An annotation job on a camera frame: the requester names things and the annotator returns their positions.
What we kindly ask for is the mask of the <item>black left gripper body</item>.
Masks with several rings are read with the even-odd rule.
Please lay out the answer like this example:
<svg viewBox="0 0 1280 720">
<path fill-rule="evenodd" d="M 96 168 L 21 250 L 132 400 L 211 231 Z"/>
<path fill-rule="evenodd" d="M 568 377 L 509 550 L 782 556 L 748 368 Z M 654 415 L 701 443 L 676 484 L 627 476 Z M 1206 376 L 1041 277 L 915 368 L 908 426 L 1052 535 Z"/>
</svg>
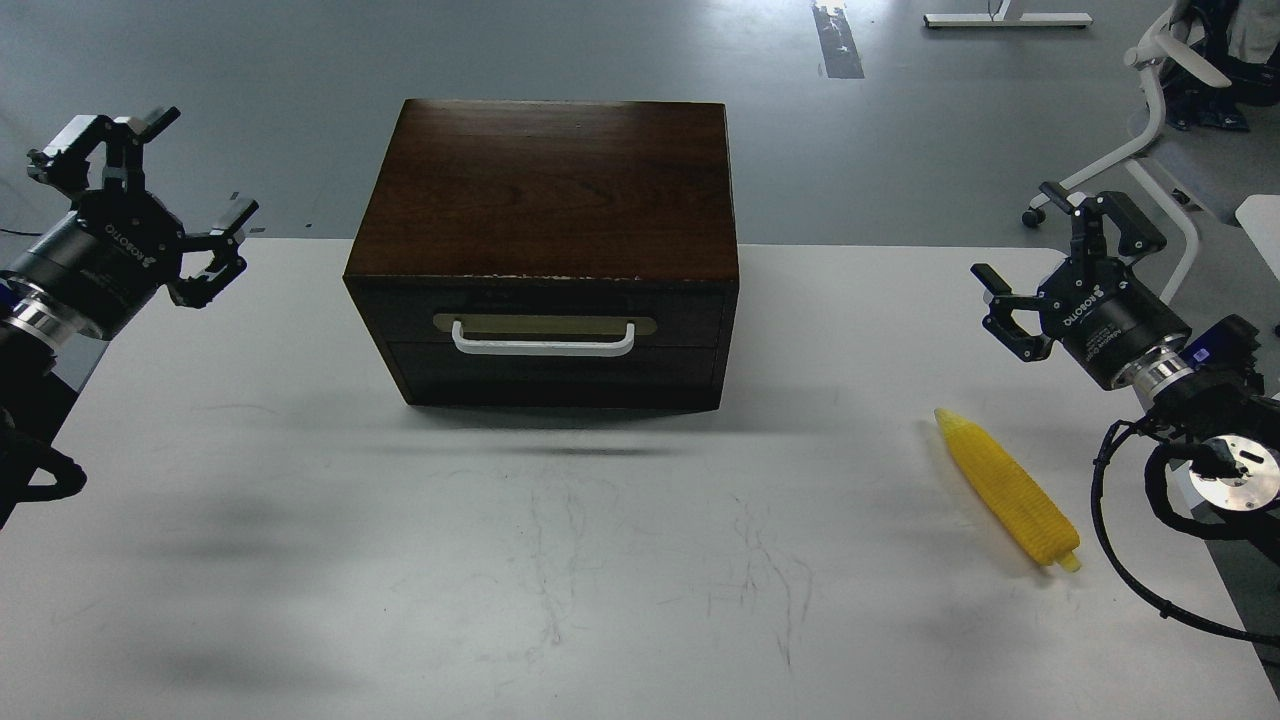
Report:
<svg viewBox="0 0 1280 720">
<path fill-rule="evenodd" d="M 177 277 L 177 217 L 151 193 L 84 193 L 3 279 L 38 290 L 82 316 L 84 334 L 114 340 L 161 284 Z"/>
</svg>

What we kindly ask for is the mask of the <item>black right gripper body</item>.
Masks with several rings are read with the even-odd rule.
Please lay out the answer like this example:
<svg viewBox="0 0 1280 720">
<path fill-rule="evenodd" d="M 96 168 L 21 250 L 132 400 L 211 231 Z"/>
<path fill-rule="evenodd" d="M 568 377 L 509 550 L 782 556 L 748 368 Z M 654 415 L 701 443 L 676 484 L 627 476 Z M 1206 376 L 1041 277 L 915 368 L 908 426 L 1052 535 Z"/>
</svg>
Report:
<svg viewBox="0 0 1280 720">
<path fill-rule="evenodd" d="M 1042 332 L 1102 389 L 1126 386 L 1125 368 L 1156 346 L 1179 348 L 1189 340 L 1190 327 L 1116 258 L 1092 263 L 1089 272 L 1068 259 L 1038 292 L 1048 302 Z"/>
</svg>

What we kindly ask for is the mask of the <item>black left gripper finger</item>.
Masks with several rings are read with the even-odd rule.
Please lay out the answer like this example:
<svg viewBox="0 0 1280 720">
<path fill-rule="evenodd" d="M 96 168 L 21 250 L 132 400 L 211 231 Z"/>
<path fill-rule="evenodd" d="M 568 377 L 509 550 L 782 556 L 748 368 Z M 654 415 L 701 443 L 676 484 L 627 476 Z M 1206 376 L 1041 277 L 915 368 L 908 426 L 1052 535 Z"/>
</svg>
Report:
<svg viewBox="0 0 1280 720">
<path fill-rule="evenodd" d="M 77 115 L 45 149 L 27 152 L 27 176 L 78 201 L 90 188 L 90 156 L 105 149 L 101 192 L 142 199 L 146 193 L 145 145 L 177 118 L 174 106 L 159 108 L 146 117 Z"/>
<path fill-rule="evenodd" d="M 179 307 L 206 307 L 246 268 L 241 256 L 244 227 L 259 210 L 259 202 L 237 197 L 209 232 L 179 234 L 173 252 L 182 259 L 192 252 L 210 252 L 210 263 L 196 275 L 179 277 L 168 283 L 172 301 Z"/>
</svg>

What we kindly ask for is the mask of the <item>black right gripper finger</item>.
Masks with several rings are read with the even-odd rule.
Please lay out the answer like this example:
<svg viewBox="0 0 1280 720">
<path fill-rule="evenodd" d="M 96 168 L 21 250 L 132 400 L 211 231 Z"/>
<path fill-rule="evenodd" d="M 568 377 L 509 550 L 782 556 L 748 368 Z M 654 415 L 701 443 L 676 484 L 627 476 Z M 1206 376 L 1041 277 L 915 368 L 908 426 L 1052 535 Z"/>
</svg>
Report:
<svg viewBox="0 0 1280 720">
<path fill-rule="evenodd" d="M 982 325 L 1021 361 L 1046 360 L 1051 354 L 1053 338 L 1044 333 L 1030 334 L 1015 320 L 1014 313 L 1046 313 L 1053 309 L 1052 301 L 1039 295 L 1015 295 L 1005 278 L 988 264 L 975 263 L 970 266 L 970 273 L 989 293 L 988 313 Z"/>
<path fill-rule="evenodd" d="M 1169 243 L 1165 233 L 1124 192 L 1103 191 L 1071 201 L 1068 191 L 1052 181 L 1042 182 L 1039 191 L 1071 218 L 1068 256 L 1073 260 L 1092 263 L 1111 256 L 1105 231 L 1107 222 L 1119 232 L 1120 258 L 1138 260 L 1164 251 Z"/>
</svg>

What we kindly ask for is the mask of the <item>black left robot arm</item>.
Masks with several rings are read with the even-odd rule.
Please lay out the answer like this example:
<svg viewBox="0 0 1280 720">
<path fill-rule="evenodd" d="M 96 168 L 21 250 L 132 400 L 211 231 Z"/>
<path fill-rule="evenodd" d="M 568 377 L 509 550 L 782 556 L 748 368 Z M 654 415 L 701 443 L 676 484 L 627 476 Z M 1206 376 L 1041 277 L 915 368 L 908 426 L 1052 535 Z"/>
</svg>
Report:
<svg viewBox="0 0 1280 720">
<path fill-rule="evenodd" d="M 147 190 L 145 147 L 178 117 L 78 115 L 28 154 L 28 176 L 68 197 L 68 213 L 3 268 L 3 516 L 20 503 L 78 495 L 84 469 L 54 448 L 78 391 L 55 366 L 77 336 L 114 340 L 166 290 L 179 307 L 207 306 L 247 266 L 255 200 L 234 199 L 189 233 Z"/>
</svg>

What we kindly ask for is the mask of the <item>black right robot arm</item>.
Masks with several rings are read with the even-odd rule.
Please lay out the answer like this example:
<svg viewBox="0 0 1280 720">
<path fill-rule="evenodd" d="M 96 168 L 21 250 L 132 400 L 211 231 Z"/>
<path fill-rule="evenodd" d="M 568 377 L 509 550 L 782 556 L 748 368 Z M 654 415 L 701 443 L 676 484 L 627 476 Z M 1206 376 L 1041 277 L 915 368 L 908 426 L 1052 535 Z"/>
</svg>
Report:
<svg viewBox="0 0 1280 720">
<path fill-rule="evenodd" d="M 1056 182 L 1041 192 L 1071 218 L 1070 252 L 1032 296 L 1012 292 L 991 266 L 974 277 L 988 292 L 984 328 L 1025 363 L 1061 343 L 1102 389 L 1132 387 L 1153 428 L 1193 447 L 1239 437 L 1277 456 L 1277 402 L 1254 369 L 1257 329 L 1230 315 L 1190 337 L 1189 325 L 1135 272 L 1166 237 L 1123 192 L 1074 202 Z"/>
</svg>

